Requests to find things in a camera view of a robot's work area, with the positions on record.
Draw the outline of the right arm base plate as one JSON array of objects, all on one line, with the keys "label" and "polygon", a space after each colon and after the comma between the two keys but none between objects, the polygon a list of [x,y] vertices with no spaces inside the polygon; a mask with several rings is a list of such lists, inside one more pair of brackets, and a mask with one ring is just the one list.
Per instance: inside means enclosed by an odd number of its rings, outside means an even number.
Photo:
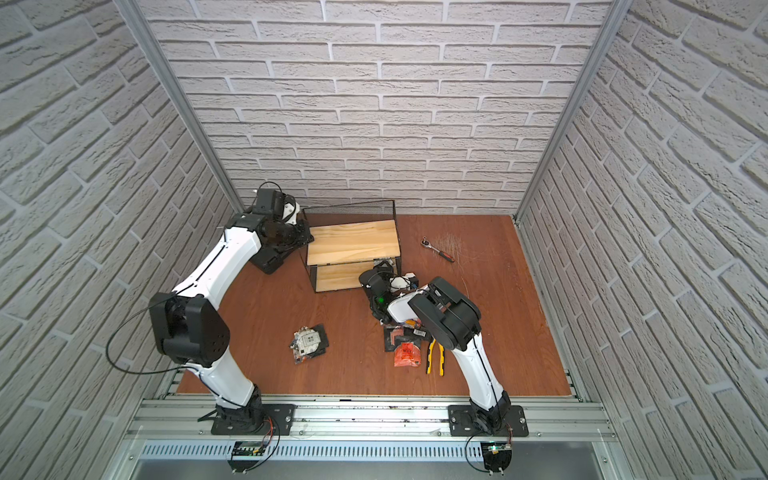
[{"label": "right arm base plate", "polygon": [[524,410],[519,405],[507,407],[503,417],[497,411],[486,413],[474,406],[449,405],[448,425],[452,437],[470,437],[473,435],[525,438],[529,429]]}]

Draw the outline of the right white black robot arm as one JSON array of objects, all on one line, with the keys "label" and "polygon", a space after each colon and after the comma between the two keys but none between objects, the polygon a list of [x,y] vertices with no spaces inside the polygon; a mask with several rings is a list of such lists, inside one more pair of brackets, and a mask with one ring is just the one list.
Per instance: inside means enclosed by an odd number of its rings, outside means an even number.
[{"label": "right white black robot arm", "polygon": [[380,323],[413,321],[453,353],[469,388],[473,420],[486,431],[498,430],[511,402],[485,352],[479,308],[442,277],[417,287],[413,275],[397,276],[388,265],[363,272],[359,282]]}]

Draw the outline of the silver tea bag shelf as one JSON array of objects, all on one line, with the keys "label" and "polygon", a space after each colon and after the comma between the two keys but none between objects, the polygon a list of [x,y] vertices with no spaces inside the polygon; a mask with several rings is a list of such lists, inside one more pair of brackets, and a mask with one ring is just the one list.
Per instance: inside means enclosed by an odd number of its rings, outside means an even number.
[{"label": "silver tea bag shelf", "polygon": [[395,266],[395,262],[391,258],[380,259],[375,264],[375,268],[376,269],[385,269],[385,270],[390,270],[390,271],[394,270],[394,266]]}]

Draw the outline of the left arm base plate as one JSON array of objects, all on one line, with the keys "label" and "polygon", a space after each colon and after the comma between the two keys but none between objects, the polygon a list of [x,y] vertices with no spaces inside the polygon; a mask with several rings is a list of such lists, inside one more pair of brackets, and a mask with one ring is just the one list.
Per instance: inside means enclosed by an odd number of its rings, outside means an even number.
[{"label": "left arm base plate", "polygon": [[212,435],[264,435],[273,425],[273,434],[289,435],[297,406],[295,404],[268,403],[256,407],[224,408],[217,406],[215,413],[201,417],[211,419]]}]

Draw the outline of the orange tea bag shelf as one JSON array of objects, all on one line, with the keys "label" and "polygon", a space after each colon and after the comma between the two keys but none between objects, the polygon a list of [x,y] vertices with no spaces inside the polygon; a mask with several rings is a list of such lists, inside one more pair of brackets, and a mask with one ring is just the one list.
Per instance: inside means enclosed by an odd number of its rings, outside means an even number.
[{"label": "orange tea bag shelf", "polygon": [[308,328],[314,329],[318,333],[320,333],[321,337],[322,337],[322,342],[321,342],[321,345],[320,345],[320,347],[318,348],[318,350],[316,352],[314,352],[313,354],[304,356],[304,357],[299,357],[299,358],[294,356],[294,352],[293,352],[293,349],[291,348],[291,344],[290,344],[290,348],[292,349],[294,361],[295,361],[296,364],[303,363],[304,361],[306,361],[308,359],[315,358],[317,356],[323,355],[326,352],[326,349],[329,346],[329,340],[328,340],[328,337],[327,337],[327,334],[326,334],[326,331],[325,331],[325,327],[324,327],[323,324],[318,324],[318,325],[316,325],[314,327],[308,327]]}]

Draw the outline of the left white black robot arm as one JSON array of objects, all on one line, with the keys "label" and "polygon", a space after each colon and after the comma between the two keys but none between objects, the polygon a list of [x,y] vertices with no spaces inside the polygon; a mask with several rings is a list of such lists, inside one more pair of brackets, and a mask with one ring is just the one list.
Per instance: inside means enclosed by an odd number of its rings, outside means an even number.
[{"label": "left white black robot arm", "polygon": [[219,314],[224,295],[248,263],[271,275],[291,253],[313,241],[293,196],[270,181],[255,194],[253,204],[225,224],[202,263],[172,292],[150,300],[159,352],[193,372],[223,410],[249,408],[257,390],[231,354],[230,331]]}]

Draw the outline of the red tea bag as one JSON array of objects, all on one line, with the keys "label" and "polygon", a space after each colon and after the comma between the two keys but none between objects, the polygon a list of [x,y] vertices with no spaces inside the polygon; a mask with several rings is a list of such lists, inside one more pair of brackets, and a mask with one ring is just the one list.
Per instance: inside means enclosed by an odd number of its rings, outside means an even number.
[{"label": "red tea bag", "polygon": [[419,367],[421,360],[421,348],[417,343],[404,342],[394,350],[394,366],[396,368]]},{"label": "red tea bag", "polygon": [[403,343],[414,343],[417,347],[428,337],[428,332],[420,328],[389,325],[384,328],[384,350],[394,352]]}]

